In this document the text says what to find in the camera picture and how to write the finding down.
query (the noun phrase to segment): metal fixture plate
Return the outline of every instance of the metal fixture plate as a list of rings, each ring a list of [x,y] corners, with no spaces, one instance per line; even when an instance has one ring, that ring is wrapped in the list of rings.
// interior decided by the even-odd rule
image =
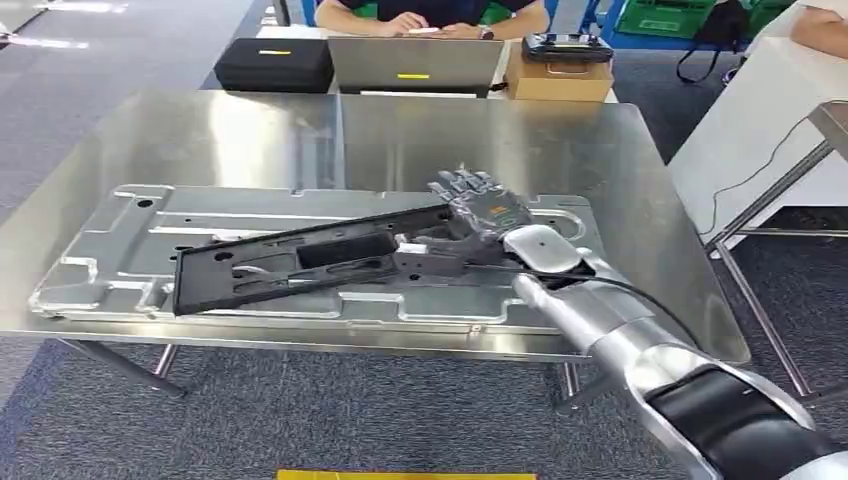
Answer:
[[[540,223],[603,255],[588,201],[527,198]],[[331,290],[174,317],[177,253],[236,240],[440,204],[430,193],[124,185],[106,198],[30,298],[70,320],[277,328],[558,335],[513,293],[509,275],[469,273]]]

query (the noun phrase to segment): green crate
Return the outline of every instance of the green crate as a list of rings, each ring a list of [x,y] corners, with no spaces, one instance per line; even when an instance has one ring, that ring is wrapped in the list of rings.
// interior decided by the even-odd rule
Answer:
[[[794,0],[752,0],[748,37],[754,38],[766,25],[784,12]]]
[[[622,9],[616,31],[692,38],[713,5],[715,0],[630,0]]]

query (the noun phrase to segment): black bag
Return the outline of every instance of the black bag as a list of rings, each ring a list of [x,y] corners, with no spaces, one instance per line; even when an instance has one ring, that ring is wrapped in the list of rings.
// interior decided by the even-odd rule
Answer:
[[[733,53],[739,53],[739,47],[742,45],[745,32],[748,31],[750,23],[750,15],[748,10],[739,2],[739,0],[727,0],[719,3],[710,10],[710,14],[701,25],[701,28],[692,37],[692,48],[686,52],[686,55],[677,62],[677,78],[683,83],[698,83],[703,81],[715,69],[718,56],[723,50],[732,50]],[[712,44],[715,46],[713,60],[710,62],[710,68],[707,73],[701,78],[693,80],[683,76],[680,73],[680,67],[689,57],[698,50],[698,47],[704,44]]]
[[[239,38],[215,64],[224,90],[327,93],[333,61],[326,40]]]

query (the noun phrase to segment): blue chair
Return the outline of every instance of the blue chair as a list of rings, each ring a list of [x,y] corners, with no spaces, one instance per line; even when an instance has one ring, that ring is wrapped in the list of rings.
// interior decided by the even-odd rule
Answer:
[[[315,26],[315,7],[318,6],[318,3],[321,0],[301,0],[303,4],[303,16],[306,18],[306,24],[310,27]],[[556,9],[559,6],[559,0],[545,0],[545,8],[548,10],[548,15],[551,17],[551,23],[553,23],[554,15],[556,14]]]

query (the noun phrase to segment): robot finger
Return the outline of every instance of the robot finger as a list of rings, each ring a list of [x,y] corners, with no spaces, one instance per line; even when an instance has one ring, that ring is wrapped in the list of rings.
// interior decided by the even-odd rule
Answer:
[[[482,178],[480,178],[479,176],[474,175],[473,173],[469,172],[468,170],[465,170],[465,169],[457,170],[456,174],[460,178],[462,178],[471,187],[471,189],[474,190],[475,192],[483,193],[486,190],[488,190],[488,186],[486,185],[486,181],[483,180]]]
[[[427,186],[430,187],[430,190],[432,190],[433,193],[438,195],[439,198],[441,198],[442,200],[444,200],[446,202],[450,202],[451,200],[453,200],[456,197],[456,195],[454,195],[453,192],[446,189],[439,182],[430,182],[430,183],[427,184]]]
[[[495,181],[488,173],[475,172],[474,174],[485,184],[486,190],[503,190],[503,185]]]
[[[439,176],[442,177],[444,181],[448,182],[450,188],[453,189],[457,195],[462,195],[469,190],[468,182],[453,172],[442,170],[439,172]]]

